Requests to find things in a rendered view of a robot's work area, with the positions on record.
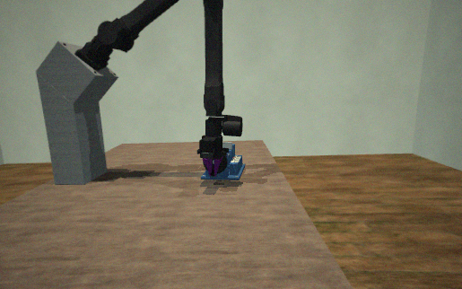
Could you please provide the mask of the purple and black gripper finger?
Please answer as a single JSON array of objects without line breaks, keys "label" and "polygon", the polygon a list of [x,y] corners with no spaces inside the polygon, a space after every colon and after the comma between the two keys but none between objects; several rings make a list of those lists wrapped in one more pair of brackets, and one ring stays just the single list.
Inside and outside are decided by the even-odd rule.
[{"label": "purple and black gripper finger", "polygon": [[[205,163],[206,168],[208,169],[209,176],[211,176],[213,159],[203,158],[203,161]],[[208,165],[208,161],[210,165]]]},{"label": "purple and black gripper finger", "polygon": [[[223,158],[223,157],[222,157]],[[214,159],[214,176],[216,177],[217,175],[217,171],[218,171],[218,168],[219,168],[219,165],[222,161],[222,158],[220,160],[217,160],[217,159]],[[219,162],[220,161],[220,162]],[[219,165],[218,165],[219,164]],[[218,168],[217,168],[217,165],[218,165]]]}]

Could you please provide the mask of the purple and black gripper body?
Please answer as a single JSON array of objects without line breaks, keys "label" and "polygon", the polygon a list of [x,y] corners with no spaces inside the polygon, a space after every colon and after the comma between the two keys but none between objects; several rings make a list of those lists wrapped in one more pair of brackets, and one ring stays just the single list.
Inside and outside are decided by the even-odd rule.
[{"label": "purple and black gripper body", "polygon": [[[220,153],[214,152],[213,158],[211,157],[210,159],[220,160],[223,156],[226,156],[228,152],[229,152],[229,148],[223,148]],[[204,158],[202,157],[201,152],[199,152],[199,149],[197,150],[197,154],[200,154],[200,158]]]}]

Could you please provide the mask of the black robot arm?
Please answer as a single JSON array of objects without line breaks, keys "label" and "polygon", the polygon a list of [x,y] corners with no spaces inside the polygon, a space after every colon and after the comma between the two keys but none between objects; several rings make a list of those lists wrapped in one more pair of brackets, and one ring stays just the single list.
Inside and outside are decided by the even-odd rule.
[{"label": "black robot arm", "polygon": [[[134,46],[140,31],[177,1],[179,0],[144,0],[133,11],[116,18],[113,22],[102,22],[97,36],[94,36],[91,42],[87,42],[82,49],[77,49],[75,55],[94,70],[101,70],[107,66],[113,49],[119,48],[118,50],[127,53]],[[199,152],[202,157],[210,159],[213,158],[214,152],[222,151],[222,136],[218,135],[222,132],[224,136],[242,135],[242,117],[222,115],[225,107],[222,81],[223,0],[203,0],[203,3],[205,9],[204,108],[206,116],[209,116],[205,120],[205,133],[211,136],[202,136],[199,140]]]}]

